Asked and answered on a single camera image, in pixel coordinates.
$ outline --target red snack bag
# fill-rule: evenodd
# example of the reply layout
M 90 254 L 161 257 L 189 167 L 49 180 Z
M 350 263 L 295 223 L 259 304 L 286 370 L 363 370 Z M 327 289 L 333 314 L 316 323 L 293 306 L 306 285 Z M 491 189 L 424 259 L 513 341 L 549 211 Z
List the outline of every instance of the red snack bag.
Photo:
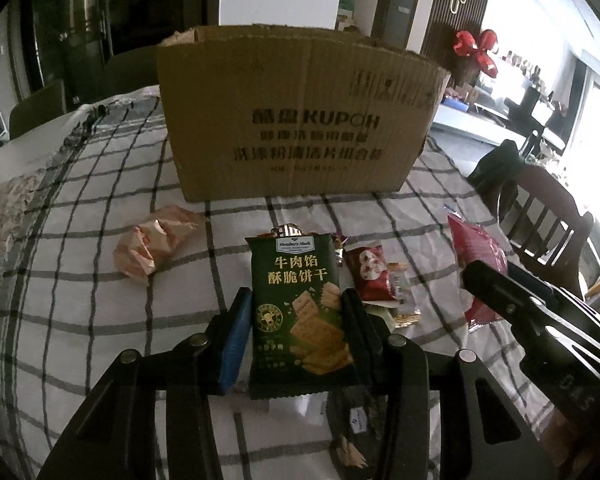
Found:
M 504 252 L 483 227 L 465 222 L 453 211 L 450 211 L 448 221 L 458 266 L 461 269 L 475 260 L 482 260 L 499 273 L 507 273 L 507 259 Z M 474 298 L 464 317 L 469 324 L 469 329 L 502 319 L 478 298 Z
M 380 242 L 347 249 L 345 259 L 362 301 L 395 301 Z

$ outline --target chair backrest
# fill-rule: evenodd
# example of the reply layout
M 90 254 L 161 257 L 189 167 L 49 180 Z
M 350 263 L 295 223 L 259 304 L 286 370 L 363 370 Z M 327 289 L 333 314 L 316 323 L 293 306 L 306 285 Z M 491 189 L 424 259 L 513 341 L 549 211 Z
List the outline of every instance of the chair backrest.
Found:
M 580 272 L 588 287 L 600 277 L 600 222 L 596 220 L 584 250 L 580 255 Z
M 524 203 L 511 198 L 518 188 L 528 194 Z M 594 219 L 589 212 L 580 215 L 573 196 L 560 182 L 544 168 L 526 165 L 508 190 L 504 186 L 498 217 L 530 272 L 582 297 L 578 263 Z
M 109 59 L 104 67 L 104 92 L 112 96 L 157 85 L 157 52 L 157 45 L 143 46 Z
M 9 115 L 10 139 L 16 139 L 29 130 L 48 123 L 65 113 L 64 82 L 57 79 L 33 92 L 11 111 Z

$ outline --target metal screw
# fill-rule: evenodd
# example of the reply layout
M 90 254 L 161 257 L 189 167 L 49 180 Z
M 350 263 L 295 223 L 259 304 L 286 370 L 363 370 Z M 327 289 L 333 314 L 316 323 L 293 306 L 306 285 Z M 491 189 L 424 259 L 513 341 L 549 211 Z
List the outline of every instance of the metal screw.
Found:
M 138 359 L 138 352 L 135 350 L 124 350 L 122 354 L 120 354 L 120 362 L 122 364 L 128 365 Z
M 475 353 L 466 348 L 458 353 L 458 357 L 465 363 L 473 363 L 475 361 Z
M 198 332 L 197 334 L 194 334 L 189 337 L 189 344 L 191 346 L 204 346 L 208 341 L 209 339 L 203 332 Z
M 386 341 L 394 348 L 400 348 L 407 344 L 407 338 L 402 334 L 391 334 Z

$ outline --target bright window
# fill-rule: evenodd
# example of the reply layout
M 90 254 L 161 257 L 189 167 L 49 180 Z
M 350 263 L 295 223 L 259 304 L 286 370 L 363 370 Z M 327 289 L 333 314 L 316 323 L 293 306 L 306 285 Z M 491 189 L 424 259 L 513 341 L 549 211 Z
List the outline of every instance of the bright window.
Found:
M 600 222 L 600 86 L 589 91 L 566 161 L 566 181 L 576 202 Z

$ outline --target red ribbon bow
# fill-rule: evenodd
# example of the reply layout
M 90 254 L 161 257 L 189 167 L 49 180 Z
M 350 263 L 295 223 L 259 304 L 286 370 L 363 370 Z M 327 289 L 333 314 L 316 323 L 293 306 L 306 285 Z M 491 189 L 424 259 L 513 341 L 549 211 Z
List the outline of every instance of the red ribbon bow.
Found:
M 498 75 L 496 64 L 487 54 L 487 50 L 491 50 L 498 42 L 498 37 L 495 32 L 490 28 L 484 30 L 481 33 L 480 38 L 478 38 L 477 44 L 471 33 L 466 30 L 457 32 L 456 38 L 458 38 L 458 42 L 454 45 L 454 52 L 458 54 L 458 56 L 472 56 L 478 63 L 480 70 L 486 75 L 489 77 L 496 77 Z

